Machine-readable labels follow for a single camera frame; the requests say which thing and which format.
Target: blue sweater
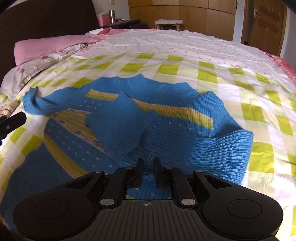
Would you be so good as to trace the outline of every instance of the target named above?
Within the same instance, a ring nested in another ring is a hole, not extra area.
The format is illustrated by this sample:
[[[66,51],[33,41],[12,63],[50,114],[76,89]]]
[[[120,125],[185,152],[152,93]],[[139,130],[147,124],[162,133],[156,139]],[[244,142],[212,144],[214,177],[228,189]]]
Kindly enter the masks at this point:
[[[137,75],[102,77],[44,98],[36,92],[30,88],[25,94],[24,110],[51,114],[45,139],[55,148],[41,145],[12,174],[0,205],[2,216],[2,210],[13,209],[27,195],[75,177],[76,170],[70,172],[55,162],[54,152],[86,172],[107,174],[143,158],[143,187],[127,193],[136,199],[171,197],[169,190],[154,188],[154,157],[185,173],[201,169],[237,184],[243,180],[253,133],[243,130],[211,91],[201,95],[187,83],[159,83]]]

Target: metal screw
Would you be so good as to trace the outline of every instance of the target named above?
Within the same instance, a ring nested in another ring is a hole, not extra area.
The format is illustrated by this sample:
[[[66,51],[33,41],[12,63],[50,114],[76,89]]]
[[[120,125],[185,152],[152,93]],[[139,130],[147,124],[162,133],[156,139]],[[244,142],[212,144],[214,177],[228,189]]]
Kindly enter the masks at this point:
[[[105,198],[105,199],[102,199],[101,200],[101,204],[104,205],[104,206],[110,206],[112,204],[114,204],[114,200],[111,199],[111,198]]]
[[[181,203],[185,206],[192,206],[195,204],[195,201],[191,198],[185,198],[181,201]]]

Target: stool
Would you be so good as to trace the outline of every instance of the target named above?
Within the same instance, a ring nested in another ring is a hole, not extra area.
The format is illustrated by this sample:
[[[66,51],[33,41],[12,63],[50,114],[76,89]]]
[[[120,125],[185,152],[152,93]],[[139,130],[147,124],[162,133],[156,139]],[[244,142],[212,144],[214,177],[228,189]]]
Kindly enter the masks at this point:
[[[172,29],[172,26],[176,27],[178,32],[182,31],[183,20],[167,20],[167,19],[159,19],[155,21],[156,29]]]

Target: yellow and white checkered sheet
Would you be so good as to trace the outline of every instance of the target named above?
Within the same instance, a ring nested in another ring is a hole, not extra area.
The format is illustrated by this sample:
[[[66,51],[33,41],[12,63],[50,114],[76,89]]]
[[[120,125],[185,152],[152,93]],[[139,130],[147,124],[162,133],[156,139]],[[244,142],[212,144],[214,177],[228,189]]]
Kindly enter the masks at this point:
[[[73,55],[41,72],[24,87],[38,86],[42,96],[67,86],[80,87],[101,76],[143,74],[159,82],[187,82],[200,93],[213,91],[254,143],[242,185],[274,198],[284,210],[280,241],[296,240],[296,95],[276,79],[250,69],[166,54],[124,53],[86,58]],[[23,111],[22,104],[16,112]],[[49,117],[27,114],[27,122],[0,147],[0,199],[12,172],[44,137]]]

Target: pink pillow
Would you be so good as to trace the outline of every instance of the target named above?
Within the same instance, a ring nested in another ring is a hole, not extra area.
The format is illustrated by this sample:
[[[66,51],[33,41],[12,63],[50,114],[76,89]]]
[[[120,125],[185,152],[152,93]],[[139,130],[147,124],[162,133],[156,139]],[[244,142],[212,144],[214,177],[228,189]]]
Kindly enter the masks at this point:
[[[84,35],[66,35],[53,38],[22,40],[15,44],[15,64],[19,66],[24,62],[45,54],[59,52],[73,45],[95,43],[98,41],[100,41],[98,38]]]

